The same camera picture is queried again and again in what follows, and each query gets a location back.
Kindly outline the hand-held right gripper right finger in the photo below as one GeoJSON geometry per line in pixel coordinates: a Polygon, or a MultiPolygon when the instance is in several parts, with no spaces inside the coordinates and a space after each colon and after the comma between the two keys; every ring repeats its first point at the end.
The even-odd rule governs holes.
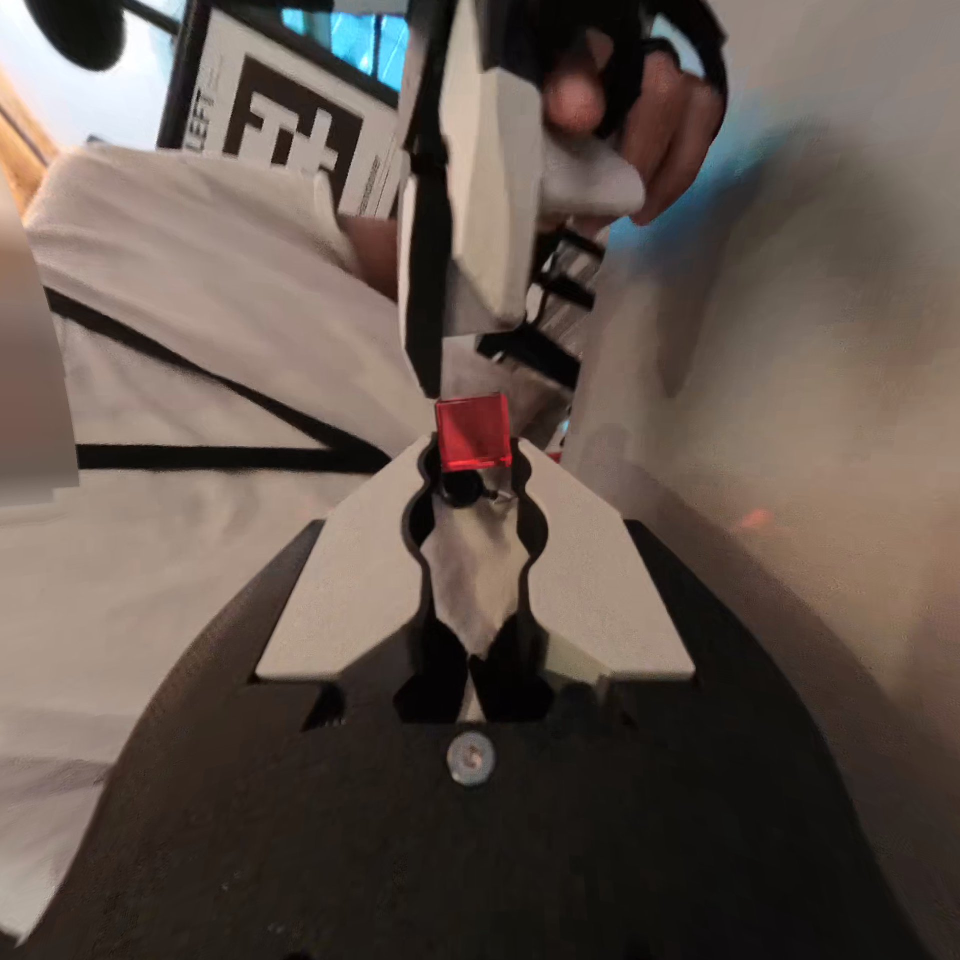
{"type": "Polygon", "coordinates": [[[470,658],[483,719],[541,721],[571,688],[603,702],[624,685],[690,681],[693,659],[619,511],[524,438],[510,479],[527,558],[515,612],[470,658]]]}

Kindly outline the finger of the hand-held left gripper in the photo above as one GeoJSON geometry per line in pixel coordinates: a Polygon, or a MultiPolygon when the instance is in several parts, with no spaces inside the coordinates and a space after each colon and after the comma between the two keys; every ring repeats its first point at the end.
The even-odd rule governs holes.
{"type": "Polygon", "coordinates": [[[406,161],[398,205],[398,307],[401,342],[424,396],[441,395],[444,319],[451,254],[449,152],[440,95],[455,3],[410,2],[397,114],[406,161]]]}
{"type": "Polygon", "coordinates": [[[444,332],[510,330],[526,308],[543,175],[542,101],[516,2],[454,5],[440,90],[451,210],[444,332]]]}

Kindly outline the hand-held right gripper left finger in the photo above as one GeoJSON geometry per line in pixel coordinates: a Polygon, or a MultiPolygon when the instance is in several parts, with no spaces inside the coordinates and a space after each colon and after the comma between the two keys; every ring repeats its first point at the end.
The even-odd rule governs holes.
{"type": "Polygon", "coordinates": [[[468,657],[437,616],[422,550],[438,468],[436,438],[417,438],[330,511],[255,667],[259,681],[336,688],[346,714],[459,719],[468,657]]]}

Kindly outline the red translucent connector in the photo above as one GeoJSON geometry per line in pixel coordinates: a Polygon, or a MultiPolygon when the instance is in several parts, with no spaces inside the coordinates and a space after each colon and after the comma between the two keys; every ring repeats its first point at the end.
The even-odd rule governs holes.
{"type": "Polygon", "coordinates": [[[495,391],[434,405],[438,493],[454,509],[496,500],[513,489],[513,438],[507,395],[495,391]]]}

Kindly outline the person's left forearm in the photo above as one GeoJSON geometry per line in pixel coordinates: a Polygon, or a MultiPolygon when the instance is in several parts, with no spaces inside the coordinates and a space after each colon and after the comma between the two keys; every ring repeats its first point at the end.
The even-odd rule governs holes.
{"type": "Polygon", "coordinates": [[[343,216],[341,229],[353,247],[357,276],[395,303],[399,293],[397,219],[343,216]]]}

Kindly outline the person's white shirt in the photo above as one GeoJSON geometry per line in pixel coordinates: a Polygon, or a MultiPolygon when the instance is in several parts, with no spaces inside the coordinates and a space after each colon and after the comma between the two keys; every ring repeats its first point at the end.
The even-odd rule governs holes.
{"type": "MultiPolygon", "coordinates": [[[[433,405],[342,217],[322,174],[94,145],[54,163],[25,233],[55,294],[396,456],[433,405]]],[[[2,934],[42,916],[186,647],[363,480],[84,470],[2,511],[2,934]]]]}

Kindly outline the black floor lamp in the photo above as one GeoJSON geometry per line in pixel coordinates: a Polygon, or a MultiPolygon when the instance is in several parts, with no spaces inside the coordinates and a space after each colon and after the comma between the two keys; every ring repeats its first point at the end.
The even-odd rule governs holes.
{"type": "Polygon", "coordinates": [[[141,1],[25,1],[32,22],[69,63],[93,73],[121,60],[126,43],[126,14],[176,38],[174,16],[141,1]]]}

